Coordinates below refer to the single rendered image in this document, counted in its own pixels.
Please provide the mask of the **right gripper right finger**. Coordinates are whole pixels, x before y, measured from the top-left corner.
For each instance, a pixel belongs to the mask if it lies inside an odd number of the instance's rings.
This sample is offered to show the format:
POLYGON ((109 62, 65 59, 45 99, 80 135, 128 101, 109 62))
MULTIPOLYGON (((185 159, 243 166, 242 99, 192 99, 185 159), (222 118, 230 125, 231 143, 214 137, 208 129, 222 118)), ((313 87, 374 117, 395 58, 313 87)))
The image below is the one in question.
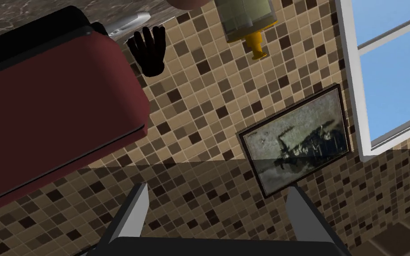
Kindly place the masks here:
POLYGON ((299 186, 289 186, 285 207, 298 240, 344 245, 329 222, 299 186))

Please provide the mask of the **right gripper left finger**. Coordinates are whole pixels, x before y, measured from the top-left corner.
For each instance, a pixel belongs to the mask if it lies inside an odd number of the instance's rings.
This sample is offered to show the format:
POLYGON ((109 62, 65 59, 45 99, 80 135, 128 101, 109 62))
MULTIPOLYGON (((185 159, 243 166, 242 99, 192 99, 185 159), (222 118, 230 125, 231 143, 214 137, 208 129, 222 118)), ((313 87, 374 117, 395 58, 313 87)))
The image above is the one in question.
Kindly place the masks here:
POLYGON ((134 185, 99 240, 99 245, 108 245, 118 237, 139 237, 148 208, 149 193, 147 184, 134 185))

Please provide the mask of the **dark framed picture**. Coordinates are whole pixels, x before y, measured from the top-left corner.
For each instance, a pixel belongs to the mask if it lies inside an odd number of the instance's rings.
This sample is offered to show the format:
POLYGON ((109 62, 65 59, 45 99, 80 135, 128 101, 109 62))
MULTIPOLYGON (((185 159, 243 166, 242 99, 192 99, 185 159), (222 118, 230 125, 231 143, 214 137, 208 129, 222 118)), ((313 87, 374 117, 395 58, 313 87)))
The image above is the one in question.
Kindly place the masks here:
POLYGON ((333 84, 237 133, 264 198, 351 150, 343 93, 333 84))

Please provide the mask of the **black glove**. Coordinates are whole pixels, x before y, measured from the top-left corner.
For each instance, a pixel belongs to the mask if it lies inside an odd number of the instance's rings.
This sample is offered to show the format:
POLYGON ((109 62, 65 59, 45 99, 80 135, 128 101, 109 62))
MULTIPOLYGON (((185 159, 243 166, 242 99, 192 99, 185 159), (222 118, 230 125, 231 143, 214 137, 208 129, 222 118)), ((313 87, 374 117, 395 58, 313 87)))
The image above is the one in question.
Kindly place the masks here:
POLYGON ((165 36, 164 27, 143 27, 142 32, 135 32, 126 42, 145 77, 155 77, 164 71, 165 36))

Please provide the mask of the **white framed window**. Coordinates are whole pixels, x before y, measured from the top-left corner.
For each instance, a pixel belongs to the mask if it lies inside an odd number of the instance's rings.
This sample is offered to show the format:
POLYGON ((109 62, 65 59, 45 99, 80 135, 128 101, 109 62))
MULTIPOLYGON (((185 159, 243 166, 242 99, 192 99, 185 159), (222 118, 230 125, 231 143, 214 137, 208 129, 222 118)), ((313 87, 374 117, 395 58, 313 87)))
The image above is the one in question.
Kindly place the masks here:
POLYGON ((364 162, 410 139, 410 0, 335 0, 364 162))

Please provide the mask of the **clear bottle with yellow pump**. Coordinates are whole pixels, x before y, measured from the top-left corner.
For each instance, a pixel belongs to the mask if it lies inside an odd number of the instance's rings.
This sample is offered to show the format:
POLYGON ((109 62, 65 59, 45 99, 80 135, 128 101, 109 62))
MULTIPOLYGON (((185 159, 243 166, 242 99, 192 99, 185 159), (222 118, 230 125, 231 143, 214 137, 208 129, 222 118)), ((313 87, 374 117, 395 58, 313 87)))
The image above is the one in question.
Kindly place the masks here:
POLYGON ((244 40, 258 60, 263 52, 261 32, 277 23, 272 0, 214 0, 228 44, 244 40))

